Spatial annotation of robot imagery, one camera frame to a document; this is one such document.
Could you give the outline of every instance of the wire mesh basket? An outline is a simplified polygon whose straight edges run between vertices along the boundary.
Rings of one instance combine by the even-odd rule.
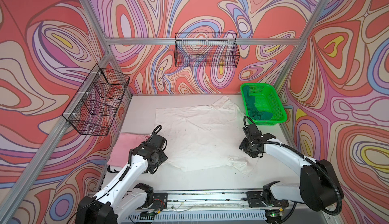
[[[174,62],[178,67],[237,67],[236,33],[176,33]]]
[[[79,134],[107,136],[128,84],[129,76],[99,69],[67,120]]]

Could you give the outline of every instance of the black wire basket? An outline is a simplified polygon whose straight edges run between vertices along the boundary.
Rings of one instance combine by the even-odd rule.
[[[177,67],[237,67],[240,58],[236,33],[176,33]]]
[[[128,84],[129,76],[99,69],[67,120],[79,134],[107,136]]]

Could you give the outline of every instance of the white cloth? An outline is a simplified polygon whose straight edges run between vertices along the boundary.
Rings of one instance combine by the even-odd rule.
[[[167,139],[166,162],[184,172],[227,165],[249,174],[258,158],[239,149],[244,115],[227,96],[208,106],[157,109],[155,125],[162,125],[160,135]]]

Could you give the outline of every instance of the robotic arm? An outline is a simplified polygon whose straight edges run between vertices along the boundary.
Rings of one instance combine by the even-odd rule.
[[[153,188],[146,184],[139,183],[132,192],[125,197],[124,195],[144,171],[148,170],[154,174],[158,166],[167,160],[163,153],[166,139],[157,134],[161,129],[161,125],[157,126],[147,141],[130,150],[127,165],[107,186],[93,197],[85,196],[80,201],[76,212],[76,224],[117,224],[126,218],[126,213],[132,213],[139,207],[152,206]]]
[[[252,158],[263,156],[263,153],[274,156],[291,168],[299,177],[300,183],[282,184],[279,181],[263,187],[262,201],[272,205],[276,200],[291,200],[305,203],[314,211],[323,210],[329,215],[338,215],[342,210],[343,191],[335,171],[327,160],[317,161],[307,157],[288,145],[282,144],[272,134],[263,134],[252,119],[245,116],[243,131],[246,138],[239,148]],[[325,209],[337,203],[334,211]]]

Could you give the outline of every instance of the swirl pattern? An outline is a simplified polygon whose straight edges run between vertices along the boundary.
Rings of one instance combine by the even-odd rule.
[[[331,161],[344,223],[388,223],[389,0],[331,0],[281,94],[297,148]]]

